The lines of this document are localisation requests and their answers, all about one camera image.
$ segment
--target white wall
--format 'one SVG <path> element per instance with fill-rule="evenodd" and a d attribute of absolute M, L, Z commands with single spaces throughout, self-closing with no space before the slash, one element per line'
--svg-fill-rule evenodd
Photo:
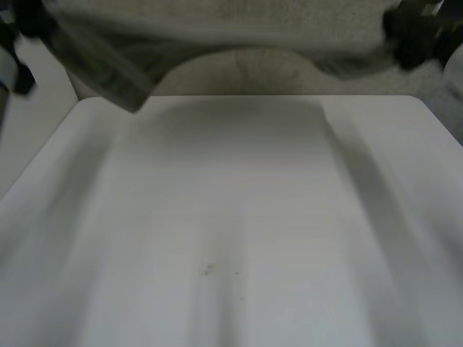
<path fill-rule="evenodd" d="M 66 71 L 42 43 L 23 41 L 17 54 L 30 67 L 37 86 L 29 97 L 9 100 L 0 139 L 0 197 L 77 103 Z"/>

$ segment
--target gray fabric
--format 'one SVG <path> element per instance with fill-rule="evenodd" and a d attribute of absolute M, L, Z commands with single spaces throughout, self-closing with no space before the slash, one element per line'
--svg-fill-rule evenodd
<path fill-rule="evenodd" d="M 311 47 L 295 35 L 243 28 L 193 30 L 133 23 L 90 13 L 51 12 L 59 29 L 46 42 L 69 71 L 98 94 L 136 112 L 172 69 L 205 54 L 248 47 L 296 51 L 321 71 L 353 79 L 393 65 L 389 47 L 337 51 Z"/>

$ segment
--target white table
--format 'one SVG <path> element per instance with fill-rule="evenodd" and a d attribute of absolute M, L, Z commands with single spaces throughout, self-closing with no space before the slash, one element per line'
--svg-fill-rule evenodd
<path fill-rule="evenodd" d="M 411 97 L 84 100 L 0 201 L 0 346 L 461 346 L 462 174 Z"/>

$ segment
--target dark mechanical part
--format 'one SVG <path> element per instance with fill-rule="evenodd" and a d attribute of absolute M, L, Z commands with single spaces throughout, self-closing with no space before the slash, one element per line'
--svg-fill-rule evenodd
<path fill-rule="evenodd" d="M 404 0 L 384 14 L 386 39 L 396 44 L 394 58 L 402 69 L 412 70 L 433 59 L 444 67 L 463 44 L 463 13 L 461 20 L 455 19 L 455 13 L 452 17 L 444 15 L 454 6 L 452 3 Z"/>

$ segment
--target table surface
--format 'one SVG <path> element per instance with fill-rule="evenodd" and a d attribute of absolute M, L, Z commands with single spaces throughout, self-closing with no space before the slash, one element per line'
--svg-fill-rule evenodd
<path fill-rule="evenodd" d="M 84 100 L 0 201 L 0 346 L 460 346 L 462 173 L 411 97 Z"/>

